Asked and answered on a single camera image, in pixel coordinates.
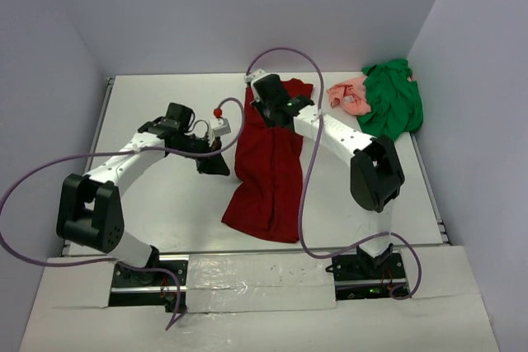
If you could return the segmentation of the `red t shirt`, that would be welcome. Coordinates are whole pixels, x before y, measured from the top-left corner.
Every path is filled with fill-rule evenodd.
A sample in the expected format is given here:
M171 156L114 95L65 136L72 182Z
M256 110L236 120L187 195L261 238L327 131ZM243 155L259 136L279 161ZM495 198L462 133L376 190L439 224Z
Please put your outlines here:
M303 189L300 154L303 138L284 128L269 128L245 92L244 128L234 170L241 184L222 217L228 227L262 240L296 243Z

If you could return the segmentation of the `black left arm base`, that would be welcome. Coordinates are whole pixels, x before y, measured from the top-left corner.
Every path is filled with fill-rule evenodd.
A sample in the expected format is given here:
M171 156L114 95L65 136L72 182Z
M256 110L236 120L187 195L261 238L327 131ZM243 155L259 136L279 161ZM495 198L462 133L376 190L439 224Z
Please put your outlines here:
M179 313L186 310L187 256L162 256L159 267L171 271L180 283ZM173 312L177 301L174 279L160 272L143 273L115 265L108 305L110 307L163 307Z

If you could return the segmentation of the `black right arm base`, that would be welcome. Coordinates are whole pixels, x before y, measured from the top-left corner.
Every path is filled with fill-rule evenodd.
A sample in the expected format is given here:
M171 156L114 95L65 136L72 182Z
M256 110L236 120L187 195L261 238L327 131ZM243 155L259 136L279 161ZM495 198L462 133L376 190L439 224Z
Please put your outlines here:
M403 260L398 252L387 256L376 268L363 253L336 256L325 271L333 277L337 301L406 298L409 295Z

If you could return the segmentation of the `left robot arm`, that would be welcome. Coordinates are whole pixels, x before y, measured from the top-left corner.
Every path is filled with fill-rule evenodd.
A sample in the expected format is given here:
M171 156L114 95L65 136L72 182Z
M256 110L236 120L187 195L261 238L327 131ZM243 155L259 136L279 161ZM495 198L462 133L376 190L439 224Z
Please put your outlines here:
M162 273L157 247L125 230L122 195L155 163L174 152L196 162L200 174L228 176L220 154L221 138L230 131L220 108L194 134L193 109L171 103L165 115L141 125L129 142L99 167L83 175L72 174L62 185L56 231L60 237L88 246L131 266L141 284L155 283Z

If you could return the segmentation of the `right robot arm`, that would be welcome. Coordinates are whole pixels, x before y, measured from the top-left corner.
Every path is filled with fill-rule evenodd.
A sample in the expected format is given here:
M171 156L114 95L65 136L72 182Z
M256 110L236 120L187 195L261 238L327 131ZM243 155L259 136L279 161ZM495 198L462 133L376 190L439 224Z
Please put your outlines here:
M299 241L304 251L314 259L325 260L354 250L360 272L369 279L379 277L386 270L387 260L393 252L393 204L405 182L394 142L384 135L376 138L362 133L324 114L321 105L307 96L291 96L275 73L258 69L246 75L244 81L252 90L252 106L266 126L288 129L314 141L297 221ZM369 236L327 255L312 252L303 234L305 196L320 146L347 164L351 197L363 210L373 214Z

